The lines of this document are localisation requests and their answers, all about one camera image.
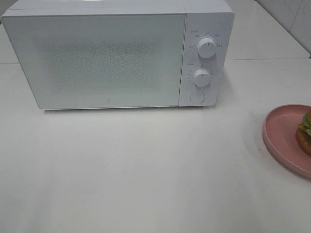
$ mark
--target plate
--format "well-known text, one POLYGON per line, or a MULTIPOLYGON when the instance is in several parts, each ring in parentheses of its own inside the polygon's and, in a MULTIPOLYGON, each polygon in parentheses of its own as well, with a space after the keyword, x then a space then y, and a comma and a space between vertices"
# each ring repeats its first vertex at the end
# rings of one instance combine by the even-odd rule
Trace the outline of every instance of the plate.
POLYGON ((269 152, 290 170, 311 179, 311 155, 296 140, 296 130, 311 106, 290 104, 272 110, 263 124, 263 140, 269 152))

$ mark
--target sandwich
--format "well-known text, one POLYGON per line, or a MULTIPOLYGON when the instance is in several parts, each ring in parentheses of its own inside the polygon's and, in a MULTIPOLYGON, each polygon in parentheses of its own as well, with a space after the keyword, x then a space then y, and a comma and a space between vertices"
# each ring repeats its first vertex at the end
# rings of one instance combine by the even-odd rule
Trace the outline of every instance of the sandwich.
POLYGON ((296 131, 296 139, 302 150, 311 155, 311 110, 303 116, 296 131))

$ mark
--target white knob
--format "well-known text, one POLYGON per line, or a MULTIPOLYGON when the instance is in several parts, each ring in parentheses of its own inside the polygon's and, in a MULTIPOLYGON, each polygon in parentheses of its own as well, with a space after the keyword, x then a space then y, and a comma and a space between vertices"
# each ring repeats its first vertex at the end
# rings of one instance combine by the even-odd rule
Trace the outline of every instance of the white knob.
POLYGON ((210 72, 206 69, 199 69, 193 74, 193 82, 198 87, 207 86, 210 83, 210 72))
POLYGON ((210 58, 216 53, 217 42, 214 38, 203 38, 197 45, 198 53, 202 58, 210 58))

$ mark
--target wall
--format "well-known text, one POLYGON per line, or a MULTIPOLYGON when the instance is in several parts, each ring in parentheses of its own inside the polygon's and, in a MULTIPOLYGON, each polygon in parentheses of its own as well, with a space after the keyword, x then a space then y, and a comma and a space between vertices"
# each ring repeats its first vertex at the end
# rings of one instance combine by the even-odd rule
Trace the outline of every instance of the wall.
POLYGON ((311 53, 311 0, 257 0, 311 53))
POLYGON ((0 0, 0 16, 17 0, 0 0))

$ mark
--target microwave control panel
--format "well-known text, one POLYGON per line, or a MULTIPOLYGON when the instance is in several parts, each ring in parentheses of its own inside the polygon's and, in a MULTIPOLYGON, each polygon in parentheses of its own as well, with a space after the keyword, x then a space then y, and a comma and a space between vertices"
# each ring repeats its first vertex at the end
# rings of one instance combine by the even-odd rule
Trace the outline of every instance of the microwave control panel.
POLYGON ((187 14, 179 106, 212 106, 222 82, 233 13, 187 14))

